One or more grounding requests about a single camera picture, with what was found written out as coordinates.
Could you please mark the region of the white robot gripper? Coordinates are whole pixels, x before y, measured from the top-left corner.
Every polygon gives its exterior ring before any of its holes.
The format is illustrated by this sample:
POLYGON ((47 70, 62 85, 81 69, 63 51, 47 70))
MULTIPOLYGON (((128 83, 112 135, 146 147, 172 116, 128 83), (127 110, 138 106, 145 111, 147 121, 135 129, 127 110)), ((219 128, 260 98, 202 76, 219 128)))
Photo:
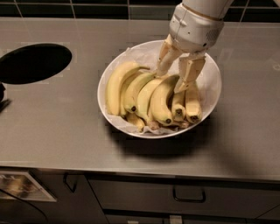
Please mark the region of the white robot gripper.
MULTIPOLYGON (((180 3, 170 22, 167 38, 161 45, 157 75, 165 75, 183 52, 202 52, 213 46, 224 26, 224 3, 180 3)), ((175 93, 195 82, 206 63, 204 54, 189 54, 178 59, 179 79, 175 93)))

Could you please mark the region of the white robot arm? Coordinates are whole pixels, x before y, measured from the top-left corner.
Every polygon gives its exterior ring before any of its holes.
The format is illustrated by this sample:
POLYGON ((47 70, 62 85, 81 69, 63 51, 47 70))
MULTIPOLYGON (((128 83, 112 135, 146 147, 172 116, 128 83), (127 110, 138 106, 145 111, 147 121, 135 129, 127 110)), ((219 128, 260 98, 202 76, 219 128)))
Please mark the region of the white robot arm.
POLYGON ((182 0, 173 12, 169 34, 161 46, 157 75, 168 73, 179 60, 179 80, 175 93, 185 91, 205 65, 205 54, 217 41, 229 6, 234 0, 182 0))

